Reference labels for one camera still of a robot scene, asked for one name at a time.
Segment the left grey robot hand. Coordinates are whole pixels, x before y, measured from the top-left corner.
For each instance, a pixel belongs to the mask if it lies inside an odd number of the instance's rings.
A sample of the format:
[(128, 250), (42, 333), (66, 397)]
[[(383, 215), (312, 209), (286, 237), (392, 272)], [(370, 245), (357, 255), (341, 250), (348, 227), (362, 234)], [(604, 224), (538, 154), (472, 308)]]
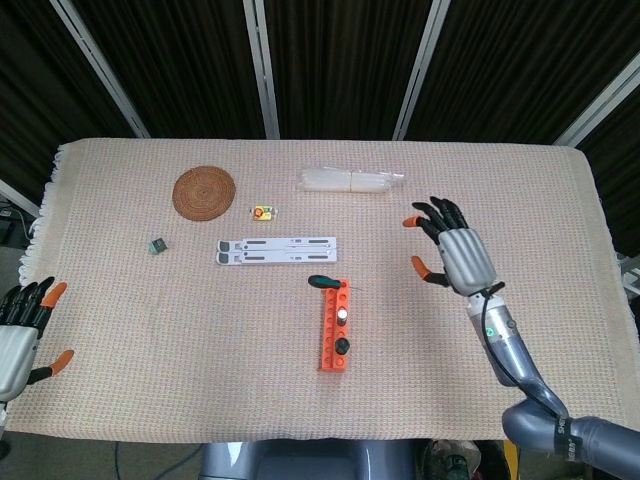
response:
[(2, 408), (27, 386), (59, 374), (73, 359), (74, 351), (66, 350), (47, 366), (33, 366), (52, 312), (67, 289), (66, 282), (53, 285), (54, 280), (16, 285), (1, 296)]

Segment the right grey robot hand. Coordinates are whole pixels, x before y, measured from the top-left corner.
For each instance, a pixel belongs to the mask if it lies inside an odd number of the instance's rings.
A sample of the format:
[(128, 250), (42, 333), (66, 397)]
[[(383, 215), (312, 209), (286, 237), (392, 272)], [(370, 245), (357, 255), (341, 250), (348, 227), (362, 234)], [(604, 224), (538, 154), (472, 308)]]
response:
[(501, 288), (484, 243), (457, 204), (431, 196), (429, 202), (413, 202), (412, 207), (421, 215), (405, 219), (403, 226), (421, 229), (437, 247), (444, 267), (442, 273), (433, 272), (418, 256), (412, 256), (411, 264), (423, 281), (451, 288), (464, 297), (490, 296)]

